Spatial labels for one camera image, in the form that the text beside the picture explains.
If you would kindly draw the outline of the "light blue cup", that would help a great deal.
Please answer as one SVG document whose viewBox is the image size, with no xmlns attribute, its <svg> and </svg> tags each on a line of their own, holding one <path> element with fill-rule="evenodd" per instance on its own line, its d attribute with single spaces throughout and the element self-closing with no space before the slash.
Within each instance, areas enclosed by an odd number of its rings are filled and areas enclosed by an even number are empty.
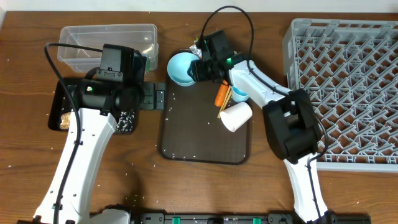
<svg viewBox="0 0 398 224">
<path fill-rule="evenodd" d="M 231 89 L 232 89 L 231 97 L 235 102 L 240 103 L 247 101 L 249 99 L 249 96 L 245 92 L 241 91 L 235 86 L 232 86 Z"/>
</svg>

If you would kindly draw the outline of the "light blue bowl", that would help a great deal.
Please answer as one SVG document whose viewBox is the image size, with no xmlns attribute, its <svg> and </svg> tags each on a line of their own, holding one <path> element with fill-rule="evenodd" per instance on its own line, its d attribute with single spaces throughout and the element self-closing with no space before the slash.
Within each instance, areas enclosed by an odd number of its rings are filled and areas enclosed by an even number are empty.
<svg viewBox="0 0 398 224">
<path fill-rule="evenodd" d="M 191 86 L 195 83 L 190 76 L 192 73 L 191 63 L 199 58 L 190 52 L 175 54 L 168 62 L 167 73 L 172 81 L 180 86 Z"/>
</svg>

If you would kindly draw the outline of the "white paper cup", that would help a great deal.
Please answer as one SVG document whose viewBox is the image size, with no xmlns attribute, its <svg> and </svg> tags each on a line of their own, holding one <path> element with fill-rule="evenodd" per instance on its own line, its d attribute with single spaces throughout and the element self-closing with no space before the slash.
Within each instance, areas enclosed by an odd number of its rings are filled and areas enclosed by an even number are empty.
<svg viewBox="0 0 398 224">
<path fill-rule="evenodd" d="M 240 102 L 220 113 L 224 126 L 231 132 L 235 132 L 252 117 L 252 109 L 246 102 Z"/>
</svg>

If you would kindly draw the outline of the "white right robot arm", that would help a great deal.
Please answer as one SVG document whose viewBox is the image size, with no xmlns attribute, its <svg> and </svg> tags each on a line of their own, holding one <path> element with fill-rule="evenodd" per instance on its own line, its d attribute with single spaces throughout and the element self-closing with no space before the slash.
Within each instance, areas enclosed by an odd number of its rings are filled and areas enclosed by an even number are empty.
<svg viewBox="0 0 398 224">
<path fill-rule="evenodd" d="M 308 93 L 280 86 L 252 60 L 237 57 L 214 64 L 197 59 L 187 73 L 196 82 L 227 80 L 261 107 L 269 147 L 289 174 L 297 216 L 305 223 L 321 223 L 328 209 L 318 179 L 317 160 L 322 156 L 318 142 L 327 135 Z"/>
</svg>

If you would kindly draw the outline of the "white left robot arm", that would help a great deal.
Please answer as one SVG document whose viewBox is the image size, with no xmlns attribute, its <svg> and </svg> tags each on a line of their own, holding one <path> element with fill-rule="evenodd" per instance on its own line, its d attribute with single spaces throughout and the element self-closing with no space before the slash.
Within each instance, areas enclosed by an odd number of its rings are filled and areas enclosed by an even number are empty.
<svg viewBox="0 0 398 224">
<path fill-rule="evenodd" d="M 117 121 L 84 106 L 70 116 L 67 140 L 49 191 L 36 209 L 33 223 L 130 223 L 131 213 L 110 205 L 90 215 L 93 187 Z"/>
</svg>

